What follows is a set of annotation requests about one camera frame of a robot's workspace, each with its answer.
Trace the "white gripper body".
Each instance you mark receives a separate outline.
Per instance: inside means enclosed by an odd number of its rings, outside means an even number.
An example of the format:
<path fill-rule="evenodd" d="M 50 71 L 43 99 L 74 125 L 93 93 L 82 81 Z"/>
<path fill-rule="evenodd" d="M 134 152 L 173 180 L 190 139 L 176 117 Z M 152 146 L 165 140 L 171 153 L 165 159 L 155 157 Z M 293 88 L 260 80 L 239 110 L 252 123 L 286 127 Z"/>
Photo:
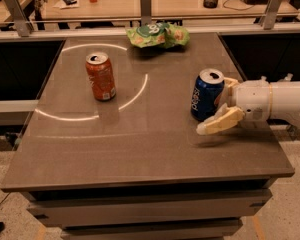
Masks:
<path fill-rule="evenodd" d="M 271 110 L 271 85 L 265 80 L 249 80 L 228 86 L 231 117 L 238 121 L 266 121 Z"/>

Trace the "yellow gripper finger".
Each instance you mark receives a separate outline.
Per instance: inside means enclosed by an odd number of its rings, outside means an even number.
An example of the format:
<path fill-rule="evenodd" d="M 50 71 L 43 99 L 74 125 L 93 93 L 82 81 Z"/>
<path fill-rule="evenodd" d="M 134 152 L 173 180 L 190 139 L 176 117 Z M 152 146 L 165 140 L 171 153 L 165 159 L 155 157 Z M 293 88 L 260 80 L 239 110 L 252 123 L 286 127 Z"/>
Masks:
<path fill-rule="evenodd" d="M 199 123 L 196 132 L 199 135 L 211 135 L 235 127 L 244 118 L 244 112 L 237 106 L 229 107 L 224 103 L 217 112 Z"/>
<path fill-rule="evenodd" d="M 233 88 L 239 84 L 239 81 L 234 78 L 225 77 L 224 83 L 225 83 L 225 89 L 227 91 L 227 94 L 231 96 L 233 93 Z"/>

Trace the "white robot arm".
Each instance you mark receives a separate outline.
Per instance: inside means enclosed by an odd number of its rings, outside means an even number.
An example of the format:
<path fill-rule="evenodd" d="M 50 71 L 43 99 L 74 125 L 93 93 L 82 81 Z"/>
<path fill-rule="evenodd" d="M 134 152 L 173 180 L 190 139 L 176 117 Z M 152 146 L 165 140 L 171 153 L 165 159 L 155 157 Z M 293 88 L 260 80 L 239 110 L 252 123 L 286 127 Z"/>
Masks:
<path fill-rule="evenodd" d="M 300 81 L 288 74 L 277 82 L 225 78 L 225 102 L 217 112 L 199 123 L 199 135 L 211 135 L 237 125 L 252 127 L 269 119 L 283 120 L 300 129 Z"/>

